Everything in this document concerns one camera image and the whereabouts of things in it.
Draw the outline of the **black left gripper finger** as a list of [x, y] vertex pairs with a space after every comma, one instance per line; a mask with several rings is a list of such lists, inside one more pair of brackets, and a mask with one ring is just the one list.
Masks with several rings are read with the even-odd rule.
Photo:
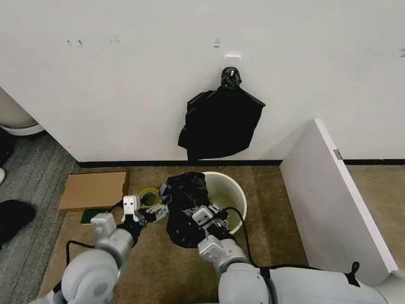
[[159, 189], [159, 197], [161, 199], [162, 205], [170, 204], [172, 198], [172, 187], [171, 185], [169, 185], [169, 183], [167, 182], [162, 183]]
[[159, 222], [168, 215], [167, 205], [155, 205], [144, 211], [144, 218], [147, 223]]

